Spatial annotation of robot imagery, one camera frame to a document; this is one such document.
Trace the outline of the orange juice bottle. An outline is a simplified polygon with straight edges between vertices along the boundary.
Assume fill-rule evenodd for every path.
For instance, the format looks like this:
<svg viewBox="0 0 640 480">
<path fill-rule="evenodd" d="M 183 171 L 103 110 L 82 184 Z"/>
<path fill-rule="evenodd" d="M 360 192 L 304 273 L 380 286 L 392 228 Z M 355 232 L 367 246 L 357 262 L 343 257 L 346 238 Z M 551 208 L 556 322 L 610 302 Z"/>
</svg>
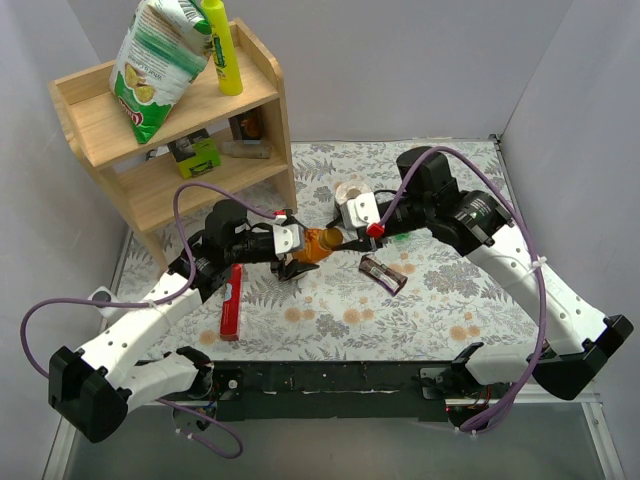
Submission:
<svg viewBox="0 0 640 480">
<path fill-rule="evenodd" d="M 291 254 L 292 258 L 303 263 L 316 264 L 332 253 L 328 243 L 326 229 L 307 229 L 304 234 L 304 246 Z"/>
</svg>

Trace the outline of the orange bottle cap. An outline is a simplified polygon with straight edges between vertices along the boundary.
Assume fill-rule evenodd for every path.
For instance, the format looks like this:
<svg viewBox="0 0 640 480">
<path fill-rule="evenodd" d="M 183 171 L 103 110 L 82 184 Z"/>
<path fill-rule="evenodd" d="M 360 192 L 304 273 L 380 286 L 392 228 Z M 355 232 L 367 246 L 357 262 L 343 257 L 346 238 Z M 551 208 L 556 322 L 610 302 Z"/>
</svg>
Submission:
<svg viewBox="0 0 640 480">
<path fill-rule="evenodd" d="M 319 237 L 319 243 L 326 250 L 334 250 L 339 247 L 342 242 L 343 234 L 341 230 L 336 227 L 324 229 Z"/>
</svg>

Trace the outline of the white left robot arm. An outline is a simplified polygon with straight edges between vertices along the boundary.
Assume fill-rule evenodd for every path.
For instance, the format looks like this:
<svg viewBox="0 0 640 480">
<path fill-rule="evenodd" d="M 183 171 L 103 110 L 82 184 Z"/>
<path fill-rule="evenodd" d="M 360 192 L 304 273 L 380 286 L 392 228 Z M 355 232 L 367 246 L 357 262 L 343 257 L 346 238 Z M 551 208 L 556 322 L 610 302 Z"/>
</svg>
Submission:
<svg viewBox="0 0 640 480">
<path fill-rule="evenodd" d="M 250 226 L 245 206 L 219 201 L 203 229 L 189 237 L 187 248 L 145 296 L 144 307 L 126 310 L 77 350 L 62 347 L 52 355 L 50 405 L 98 443 L 112 435 L 128 413 L 148 402 L 178 392 L 193 400 L 208 397 L 214 379 L 205 354 L 182 347 L 141 364 L 142 354 L 225 287 L 235 265 L 268 263 L 281 280 L 311 270 L 310 263 L 286 259 L 306 243 L 306 228 L 288 210 L 272 224 Z"/>
</svg>

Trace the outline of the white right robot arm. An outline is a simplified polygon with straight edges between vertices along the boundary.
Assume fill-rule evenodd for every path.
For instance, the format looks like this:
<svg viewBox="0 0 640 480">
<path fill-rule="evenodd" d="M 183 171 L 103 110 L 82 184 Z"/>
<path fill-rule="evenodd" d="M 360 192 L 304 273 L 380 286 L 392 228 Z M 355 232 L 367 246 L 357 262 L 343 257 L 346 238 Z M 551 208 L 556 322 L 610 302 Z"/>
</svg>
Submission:
<svg viewBox="0 0 640 480">
<path fill-rule="evenodd" d="M 427 229 L 488 274 L 535 321 L 542 338 L 529 345 L 465 348 L 425 380 L 450 395 L 475 397 L 487 386 L 516 384 L 523 374 L 551 395 L 575 399 L 632 334 L 623 315 L 606 315 L 582 299 L 527 245 L 515 214 L 496 195 L 459 188 L 450 150 L 416 147 L 396 160 L 402 183 L 380 203 L 366 186 L 336 190 L 336 222 L 356 233 L 343 249 L 372 252 L 383 240 Z"/>
</svg>

